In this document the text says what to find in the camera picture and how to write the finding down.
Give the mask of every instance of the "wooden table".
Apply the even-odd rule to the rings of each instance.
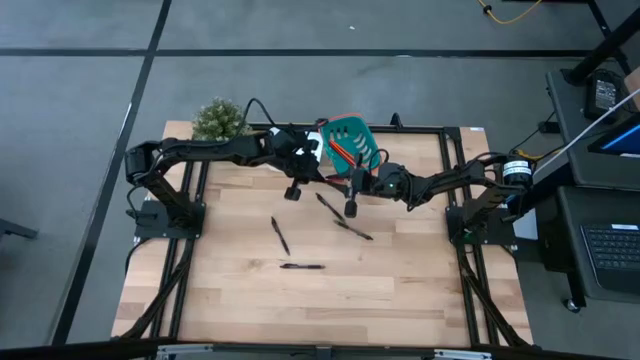
[[[482,129],[461,129],[465,157],[488,150]],[[391,161],[414,174],[442,171],[435,135],[374,134]],[[191,137],[189,122],[170,121],[164,137]],[[167,179],[178,188],[184,164]],[[323,161],[321,172],[333,173]],[[192,191],[199,173],[194,169]],[[349,223],[374,237],[366,241],[333,223],[315,192],[342,209],[342,194],[323,184],[302,186],[300,201],[283,198],[291,180],[267,166],[212,163],[205,192],[207,214],[196,241],[179,339],[333,345],[468,346],[461,283],[447,239],[445,195],[408,213],[405,204],[358,198]],[[474,195],[483,189],[472,189]],[[273,231],[274,216],[291,249],[287,257]],[[151,240],[134,254],[113,335],[122,334],[155,296],[168,241]],[[513,259],[484,246],[492,297],[506,319],[531,341]],[[284,262],[324,264],[324,270],[284,270]],[[476,300],[481,338],[486,342]],[[167,333],[169,299],[162,334]]]

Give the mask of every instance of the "succulent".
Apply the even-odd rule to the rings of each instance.
[[[225,141],[250,131],[251,127],[242,121],[242,108],[218,97],[211,105],[203,106],[193,121],[194,140]]]

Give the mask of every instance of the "cart wheel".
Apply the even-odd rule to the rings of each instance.
[[[581,307],[576,306],[576,304],[573,303],[572,299],[562,300],[562,305],[564,305],[564,307],[567,308],[567,310],[571,311],[574,314],[579,313],[580,310],[582,309]]]

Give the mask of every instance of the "white label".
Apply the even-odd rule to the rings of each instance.
[[[637,225],[611,224],[611,227],[616,230],[638,230]]]
[[[511,169],[512,167],[529,167],[529,163],[527,163],[526,161],[510,161],[506,164],[504,164],[504,169]]]
[[[528,175],[531,175],[531,169],[523,168],[523,167],[511,168],[511,169],[505,170],[502,173],[502,176],[509,176],[511,174],[528,174]]]

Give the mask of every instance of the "teal basket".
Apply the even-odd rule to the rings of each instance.
[[[378,145],[362,115],[345,114],[333,117],[320,128],[320,132],[324,140],[324,150],[338,174],[347,172],[351,165],[330,147],[330,141],[342,146],[354,159],[358,158],[358,154],[362,154],[364,168],[375,169],[380,165]]]

